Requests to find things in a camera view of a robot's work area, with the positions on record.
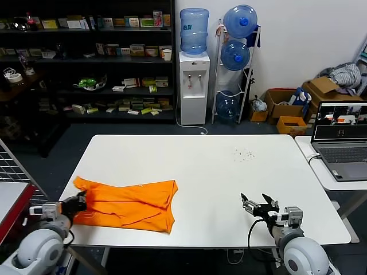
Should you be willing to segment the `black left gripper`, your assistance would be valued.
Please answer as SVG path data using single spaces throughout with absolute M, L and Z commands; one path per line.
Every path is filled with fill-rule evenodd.
M 75 217 L 79 212 L 86 211 L 86 191 L 78 192 L 77 197 L 70 197 L 61 202 L 61 214 L 66 217 Z

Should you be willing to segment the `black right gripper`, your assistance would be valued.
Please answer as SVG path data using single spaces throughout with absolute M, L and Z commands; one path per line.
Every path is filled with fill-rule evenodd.
M 255 217 L 262 218 L 266 222 L 267 226 L 274 226 L 279 212 L 279 202 L 266 194 L 262 194 L 262 196 L 268 204 L 257 204 L 241 193 L 243 209 L 246 212 L 253 214 Z M 271 211 L 276 212 L 275 216 L 269 215 L 269 212 Z

